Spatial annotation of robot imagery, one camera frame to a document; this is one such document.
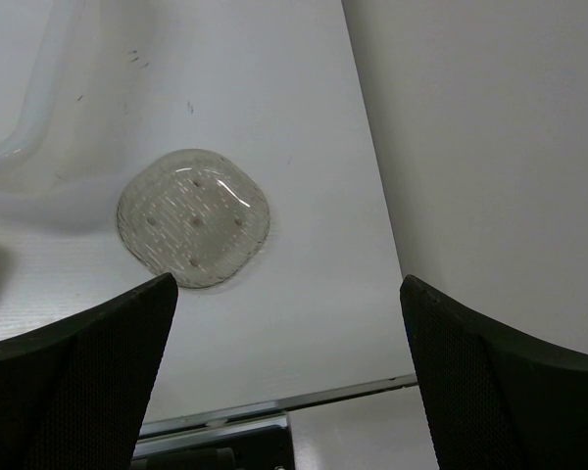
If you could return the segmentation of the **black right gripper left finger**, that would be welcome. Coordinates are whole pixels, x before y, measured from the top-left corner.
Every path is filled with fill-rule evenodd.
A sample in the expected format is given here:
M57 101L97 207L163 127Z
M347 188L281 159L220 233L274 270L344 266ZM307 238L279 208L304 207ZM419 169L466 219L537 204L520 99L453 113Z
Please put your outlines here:
M167 273L0 341L0 469L126 469L178 297Z

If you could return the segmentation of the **clear glass dish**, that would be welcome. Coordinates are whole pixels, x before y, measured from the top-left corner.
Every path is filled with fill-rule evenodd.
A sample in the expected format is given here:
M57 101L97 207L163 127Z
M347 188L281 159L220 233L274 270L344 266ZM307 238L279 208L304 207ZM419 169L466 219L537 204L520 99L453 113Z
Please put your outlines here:
M116 227L151 273L181 288L215 287L236 275L270 233L264 192L226 157L208 150L168 153L123 189Z

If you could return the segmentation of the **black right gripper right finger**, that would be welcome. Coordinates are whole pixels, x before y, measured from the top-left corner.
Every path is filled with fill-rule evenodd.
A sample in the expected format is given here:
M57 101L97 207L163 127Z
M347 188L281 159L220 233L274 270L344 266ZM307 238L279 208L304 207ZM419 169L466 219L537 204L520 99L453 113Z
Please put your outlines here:
M400 302L442 469L588 469L588 354L409 275Z

